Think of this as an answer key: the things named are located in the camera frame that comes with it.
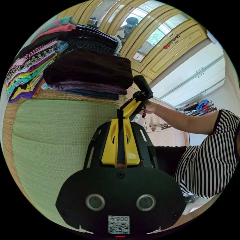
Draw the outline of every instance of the handle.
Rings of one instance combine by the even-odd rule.
[[[199,73],[203,70],[203,67],[201,67],[199,70],[196,71],[196,73]]]
[[[198,78],[201,77],[204,74],[204,72],[202,74],[200,74],[199,76],[197,76]]]

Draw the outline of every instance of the sticker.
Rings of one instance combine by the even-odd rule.
[[[129,234],[130,218],[127,216],[108,216],[108,233]]]
[[[180,35],[176,36],[168,45],[164,46],[163,48],[168,49],[173,44],[173,42],[176,41],[177,38],[180,38]]]

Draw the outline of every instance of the black and white striped shirt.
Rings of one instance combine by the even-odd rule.
[[[133,27],[130,28],[127,25],[125,25],[124,27],[125,27],[125,29],[124,29],[124,39],[127,39],[136,26],[133,26]]]
[[[174,179],[182,194],[210,198],[229,183],[239,160],[237,135],[240,118],[227,110],[220,110],[214,132],[200,146],[187,147]]]

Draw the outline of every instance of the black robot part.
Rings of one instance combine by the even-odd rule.
[[[118,178],[119,171],[124,178]],[[91,210],[86,199],[96,194],[104,199],[104,208]],[[137,207],[142,195],[153,196],[155,205],[149,211]],[[149,199],[141,206],[148,207]],[[69,226],[94,234],[108,234],[109,216],[128,216],[129,235],[147,234],[173,226],[185,209],[177,182],[161,170],[140,168],[87,168],[70,176],[63,184],[56,208]]]

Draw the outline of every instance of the person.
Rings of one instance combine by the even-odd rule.
[[[147,101],[140,114],[155,114],[177,130],[208,135],[199,146],[156,146],[159,169],[179,184],[183,196],[211,198],[229,183],[240,158],[240,118],[221,109],[191,117]]]
[[[126,25],[119,28],[119,31],[124,30],[124,38],[121,38],[119,35],[117,36],[121,40],[122,46],[124,45],[126,39],[129,37],[133,29],[138,24],[138,19],[136,17],[129,17],[126,19],[126,23]]]

